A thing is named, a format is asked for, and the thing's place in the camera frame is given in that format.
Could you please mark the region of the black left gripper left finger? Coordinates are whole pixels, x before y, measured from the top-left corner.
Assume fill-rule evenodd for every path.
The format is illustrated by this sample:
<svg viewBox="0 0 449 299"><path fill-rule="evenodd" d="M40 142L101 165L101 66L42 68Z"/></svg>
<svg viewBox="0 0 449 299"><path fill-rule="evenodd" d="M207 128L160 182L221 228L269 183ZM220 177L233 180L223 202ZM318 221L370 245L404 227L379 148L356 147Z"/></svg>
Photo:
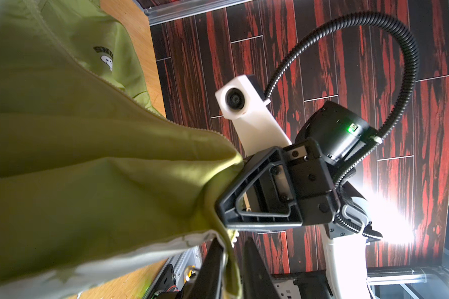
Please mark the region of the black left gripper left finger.
<svg viewBox="0 0 449 299"><path fill-rule="evenodd" d="M193 285L183 293L184 299L220 299L225 266L225 252L214 239Z"/></svg>

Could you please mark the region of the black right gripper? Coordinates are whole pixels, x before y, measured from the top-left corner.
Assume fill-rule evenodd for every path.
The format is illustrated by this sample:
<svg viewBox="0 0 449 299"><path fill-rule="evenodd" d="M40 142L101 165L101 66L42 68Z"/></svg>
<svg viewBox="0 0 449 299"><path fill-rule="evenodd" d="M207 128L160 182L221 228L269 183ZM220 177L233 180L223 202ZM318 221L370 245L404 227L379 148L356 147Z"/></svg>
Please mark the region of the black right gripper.
<svg viewBox="0 0 449 299"><path fill-rule="evenodd" d="M245 159L215 209L228 229L291 229L332 223L340 208L318 143L307 138Z"/></svg>

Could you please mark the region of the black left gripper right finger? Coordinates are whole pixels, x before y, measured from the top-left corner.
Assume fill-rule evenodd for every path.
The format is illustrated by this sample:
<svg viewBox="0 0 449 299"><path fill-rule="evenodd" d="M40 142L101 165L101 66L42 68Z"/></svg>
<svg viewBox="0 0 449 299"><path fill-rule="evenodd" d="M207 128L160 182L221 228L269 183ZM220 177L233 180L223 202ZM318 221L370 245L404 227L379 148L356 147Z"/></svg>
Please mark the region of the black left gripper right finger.
<svg viewBox="0 0 449 299"><path fill-rule="evenodd" d="M243 246L242 270L245 299L279 299L271 276L251 237Z"/></svg>

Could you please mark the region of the green Snoopy zip jacket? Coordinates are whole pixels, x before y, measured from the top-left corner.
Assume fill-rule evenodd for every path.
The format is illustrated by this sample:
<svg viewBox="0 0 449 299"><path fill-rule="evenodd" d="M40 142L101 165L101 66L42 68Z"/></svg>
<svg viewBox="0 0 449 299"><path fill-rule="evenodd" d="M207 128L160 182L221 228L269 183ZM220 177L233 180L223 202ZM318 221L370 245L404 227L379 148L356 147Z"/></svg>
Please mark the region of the green Snoopy zip jacket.
<svg viewBox="0 0 449 299"><path fill-rule="evenodd" d="M210 239L242 297L214 208L242 168L153 107L98 1L0 1L0 299L64 299Z"/></svg>

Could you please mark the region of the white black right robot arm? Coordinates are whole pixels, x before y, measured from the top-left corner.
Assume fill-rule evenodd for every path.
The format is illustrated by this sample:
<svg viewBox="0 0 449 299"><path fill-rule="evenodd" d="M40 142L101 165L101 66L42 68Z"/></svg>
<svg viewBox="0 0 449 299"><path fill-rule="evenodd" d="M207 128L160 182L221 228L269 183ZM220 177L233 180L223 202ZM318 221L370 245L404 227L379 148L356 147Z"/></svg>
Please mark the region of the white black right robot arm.
<svg viewBox="0 0 449 299"><path fill-rule="evenodd" d="M229 229L273 231L316 225L326 271L305 280L306 296L369 299L365 247L381 240L370 204L350 183L355 169L336 179L372 128L355 113L327 101L290 141L263 105L229 113L246 153L238 177L216 211Z"/></svg>

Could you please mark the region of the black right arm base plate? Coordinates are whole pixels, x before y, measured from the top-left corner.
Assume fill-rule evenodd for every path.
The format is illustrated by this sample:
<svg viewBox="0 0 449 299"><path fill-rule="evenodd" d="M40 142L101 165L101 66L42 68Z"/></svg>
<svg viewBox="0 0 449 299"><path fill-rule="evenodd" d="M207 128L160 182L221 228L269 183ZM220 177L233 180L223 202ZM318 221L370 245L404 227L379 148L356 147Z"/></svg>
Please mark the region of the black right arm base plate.
<svg viewBox="0 0 449 299"><path fill-rule="evenodd" d="M184 273L176 272L172 264L162 269L158 278L148 288L143 299L183 299L183 288L197 276L195 266L187 266Z"/></svg>

